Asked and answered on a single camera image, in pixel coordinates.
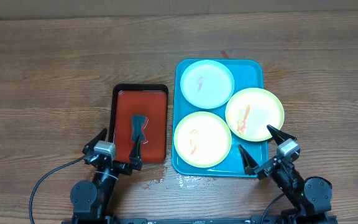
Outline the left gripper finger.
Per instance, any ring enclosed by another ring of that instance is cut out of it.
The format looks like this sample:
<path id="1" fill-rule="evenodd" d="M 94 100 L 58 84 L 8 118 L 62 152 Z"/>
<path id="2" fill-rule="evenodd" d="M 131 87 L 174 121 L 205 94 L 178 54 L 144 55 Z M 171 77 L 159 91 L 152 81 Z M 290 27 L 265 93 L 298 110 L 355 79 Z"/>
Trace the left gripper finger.
<path id="1" fill-rule="evenodd" d="M 140 136 L 138 136 L 137 139 L 135 140 L 132 151 L 129 155 L 129 159 L 133 164 L 140 164 L 142 162 L 140 147 L 141 147 L 141 139 Z"/>
<path id="2" fill-rule="evenodd" d="M 95 138 L 93 138 L 90 142 L 85 144 L 82 153 L 87 154 L 89 151 L 93 151 L 94 147 L 99 141 L 104 141 L 106 139 L 108 130 L 104 128 Z"/>

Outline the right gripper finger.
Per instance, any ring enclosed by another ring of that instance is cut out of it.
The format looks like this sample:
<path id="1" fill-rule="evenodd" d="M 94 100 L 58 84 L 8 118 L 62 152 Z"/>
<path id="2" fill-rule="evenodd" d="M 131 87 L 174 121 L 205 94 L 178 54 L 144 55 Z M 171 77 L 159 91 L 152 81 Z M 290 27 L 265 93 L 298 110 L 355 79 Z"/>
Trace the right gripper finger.
<path id="1" fill-rule="evenodd" d="M 239 153 L 241 155 L 244 172 L 247 175 L 255 175 L 255 169 L 258 168 L 258 163 L 253 157 L 240 145 L 237 145 Z"/>
<path id="2" fill-rule="evenodd" d="M 289 139 L 296 141 L 296 137 L 277 129 L 270 124 L 267 125 L 267 129 L 278 146 Z"/>

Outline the yellow plate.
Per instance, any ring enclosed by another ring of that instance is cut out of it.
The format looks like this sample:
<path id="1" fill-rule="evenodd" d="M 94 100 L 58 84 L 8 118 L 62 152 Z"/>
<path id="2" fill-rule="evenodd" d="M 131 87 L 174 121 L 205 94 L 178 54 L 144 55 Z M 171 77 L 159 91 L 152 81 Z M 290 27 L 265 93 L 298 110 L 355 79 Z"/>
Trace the yellow plate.
<path id="1" fill-rule="evenodd" d="M 239 138 L 259 142 L 272 137 L 267 125 L 281 129 L 285 111 L 273 93 L 262 88 L 246 88 L 235 93 L 228 101 L 225 120 Z"/>
<path id="2" fill-rule="evenodd" d="M 187 164 L 209 168 L 221 163 L 231 149 L 231 130 L 218 115 L 199 111 L 185 116 L 173 134 L 175 150 Z"/>

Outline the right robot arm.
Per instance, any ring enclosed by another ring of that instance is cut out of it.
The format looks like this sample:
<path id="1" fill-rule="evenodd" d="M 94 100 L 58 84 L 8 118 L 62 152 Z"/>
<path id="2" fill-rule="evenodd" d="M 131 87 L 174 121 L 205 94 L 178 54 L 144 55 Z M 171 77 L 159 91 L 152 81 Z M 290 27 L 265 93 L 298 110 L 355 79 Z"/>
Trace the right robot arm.
<path id="1" fill-rule="evenodd" d="M 329 216 L 331 210 L 332 184 L 318 176 L 304 179 L 293 164 L 300 156 L 300 146 L 296 137 L 267 125 L 267 129 L 277 143 L 277 154 L 259 165 L 240 144 L 237 146 L 244 172 L 255 175 L 259 180 L 270 177 L 282 193 L 265 209 L 262 215 L 250 217 L 251 223 L 337 223 L 335 216 Z M 282 197 L 293 205 L 280 215 L 268 216 L 269 210 Z"/>

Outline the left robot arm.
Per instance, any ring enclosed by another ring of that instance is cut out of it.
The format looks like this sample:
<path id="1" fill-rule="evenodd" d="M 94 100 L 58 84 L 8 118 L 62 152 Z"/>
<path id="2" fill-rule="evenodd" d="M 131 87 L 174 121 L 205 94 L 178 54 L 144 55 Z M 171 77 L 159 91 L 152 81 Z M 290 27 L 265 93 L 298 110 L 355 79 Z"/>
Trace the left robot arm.
<path id="1" fill-rule="evenodd" d="M 92 180 L 75 184 L 70 192 L 73 204 L 72 223 L 119 223 L 116 215 L 108 214 L 108 205 L 114 186 L 122 175 L 132 175 L 133 170 L 141 170 L 141 144 L 145 139 L 141 130 L 132 133 L 134 141 L 129 154 L 129 163 L 116 161 L 114 143 L 106 141 L 107 129 L 103 129 L 83 148 L 84 162 L 96 168 Z"/>

